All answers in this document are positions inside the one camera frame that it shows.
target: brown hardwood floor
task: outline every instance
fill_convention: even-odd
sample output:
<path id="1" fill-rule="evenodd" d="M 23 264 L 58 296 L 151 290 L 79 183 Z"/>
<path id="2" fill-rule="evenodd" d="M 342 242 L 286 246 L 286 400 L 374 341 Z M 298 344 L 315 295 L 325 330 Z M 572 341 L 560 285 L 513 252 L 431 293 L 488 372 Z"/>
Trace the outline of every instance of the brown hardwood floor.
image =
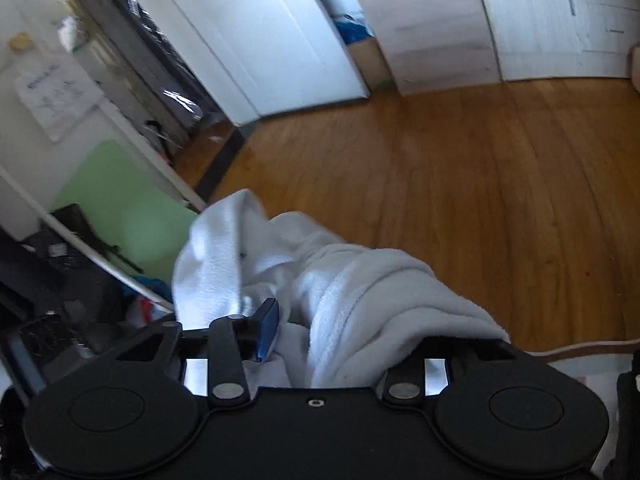
<path id="1" fill-rule="evenodd" d="M 540 80 L 263 121 L 212 200 L 252 189 L 430 264 L 527 350 L 640 337 L 640 96 Z"/>

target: drawer handle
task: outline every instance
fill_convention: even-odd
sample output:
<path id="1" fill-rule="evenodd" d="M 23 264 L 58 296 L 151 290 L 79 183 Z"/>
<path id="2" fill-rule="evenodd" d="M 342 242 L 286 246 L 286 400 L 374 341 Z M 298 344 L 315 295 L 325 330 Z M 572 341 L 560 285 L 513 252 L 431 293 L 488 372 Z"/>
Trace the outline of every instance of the drawer handle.
<path id="1" fill-rule="evenodd" d="M 575 16 L 575 3 L 574 3 L 574 0 L 569 0 L 569 9 L 571 9 L 571 15 Z"/>

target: round black cover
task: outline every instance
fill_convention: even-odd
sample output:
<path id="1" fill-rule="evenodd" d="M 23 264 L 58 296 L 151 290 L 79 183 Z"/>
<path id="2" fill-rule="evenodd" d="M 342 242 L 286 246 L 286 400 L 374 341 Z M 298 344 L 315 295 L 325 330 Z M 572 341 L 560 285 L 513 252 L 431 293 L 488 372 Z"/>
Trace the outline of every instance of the round black cover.
<path id="1" fill-rule="evenodd" d="M 143 362 L 111 362 L 48 386 L 33 399 L 24 433 L 38 459 L 76 476 L 140 471 L 193 434 L 191 393 Z"/>
<path id="2" fill-rule="evenodd" d="M 593 459 L 609 429 L 600 399 L 543 366 L 492 362 L 450 384 L 435 418 L 463 456 L 503 474 L 548 476 Z"/>

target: towel fold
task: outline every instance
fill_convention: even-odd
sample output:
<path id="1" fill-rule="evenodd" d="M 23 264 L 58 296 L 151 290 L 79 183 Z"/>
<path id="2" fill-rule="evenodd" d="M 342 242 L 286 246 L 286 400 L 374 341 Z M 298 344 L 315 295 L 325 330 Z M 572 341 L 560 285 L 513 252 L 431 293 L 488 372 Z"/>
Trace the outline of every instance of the towel fold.
<path id="1" fill-rule="evenodd" d="M 185 330 L 280 303 L 268 362 L 245 363 L 258 386 L 330 388 L 374 384 L 427 336 L 498 338 L 482 308 L 453 293 L 403 251 L 346 244 L 301 213 L 268 220 L 239 191 L 191 227 L 174 270 L 174 301 Z M 185 385 L 206 394 L 206 367 L 190 363 Z"/>

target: metal screw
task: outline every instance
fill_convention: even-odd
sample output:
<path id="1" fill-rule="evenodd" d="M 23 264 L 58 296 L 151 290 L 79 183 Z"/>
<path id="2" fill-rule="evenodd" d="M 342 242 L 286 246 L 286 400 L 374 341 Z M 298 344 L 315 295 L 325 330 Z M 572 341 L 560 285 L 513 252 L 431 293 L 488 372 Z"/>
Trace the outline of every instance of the metal screw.
<path id="1" fill-rule="evenodd" d="M 214 386 L 211 392 L 219 399 L 231 400 L 244 394 L 244 388 L 238 383 L 222 383 Z"/>
<path id="2" fill-rule="evenodd" d="M 411 383 L 396 383 L 389 387 L 389 395 L 395 399 L 413 399 L 420 395 L 420 388 Z"/>

